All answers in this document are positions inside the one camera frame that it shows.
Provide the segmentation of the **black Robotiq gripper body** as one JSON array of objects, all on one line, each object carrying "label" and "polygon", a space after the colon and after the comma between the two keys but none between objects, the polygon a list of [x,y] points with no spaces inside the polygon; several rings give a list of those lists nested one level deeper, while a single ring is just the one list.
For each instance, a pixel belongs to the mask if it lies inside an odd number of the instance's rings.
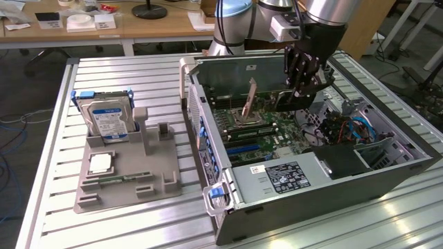
[{"label": "black Robotiq gripper body", "polygon": [[304,25],[304,38],[295,41],[294,50],[300,54],[310,69],[318,69],[339,47],[346,33],[346,24],[339,26],[323,23]]}]

